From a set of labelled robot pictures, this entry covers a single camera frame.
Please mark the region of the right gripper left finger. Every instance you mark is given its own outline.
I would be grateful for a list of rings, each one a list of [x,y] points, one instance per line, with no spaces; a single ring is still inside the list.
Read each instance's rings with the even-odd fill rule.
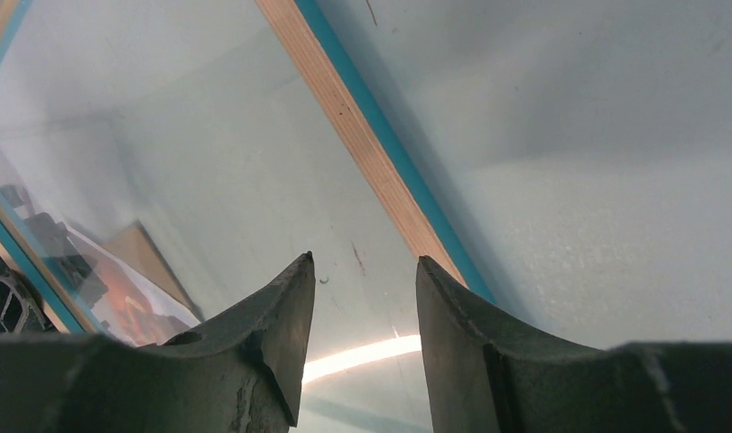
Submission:
[[[303,253],[163,345],[0,334],[0,432],[286,432],[299,421],[315,285]]]

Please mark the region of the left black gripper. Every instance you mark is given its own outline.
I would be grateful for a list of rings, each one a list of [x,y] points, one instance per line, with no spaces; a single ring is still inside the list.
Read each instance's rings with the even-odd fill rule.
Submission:
[[[0,332],[107,333],[93,309],[108,292],[65,223],[36,211],[24,188],[0,187]]]

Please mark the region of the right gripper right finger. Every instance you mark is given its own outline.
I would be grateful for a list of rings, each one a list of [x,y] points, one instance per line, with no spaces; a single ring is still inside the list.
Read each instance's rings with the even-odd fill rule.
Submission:
[[[415,285],[437,432],[732,432],[732,342],[599,350],[515,318],[429,256]]]

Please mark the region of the wooden picture frame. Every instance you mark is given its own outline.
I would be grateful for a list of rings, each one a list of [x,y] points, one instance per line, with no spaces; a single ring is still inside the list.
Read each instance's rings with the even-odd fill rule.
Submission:
[[[199,319],[101,245],[135,221],[204,320],[311,252],[316,350],[416,338],[420,256],[465,274],[298,1],[0,1],[4,185],[138,345]]]

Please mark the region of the clear glass pane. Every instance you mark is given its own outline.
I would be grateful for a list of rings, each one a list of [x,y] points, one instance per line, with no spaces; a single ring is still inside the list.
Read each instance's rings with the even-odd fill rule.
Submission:
[[[253,1],[0,1],[0,432],[429,432],[416,260]]]

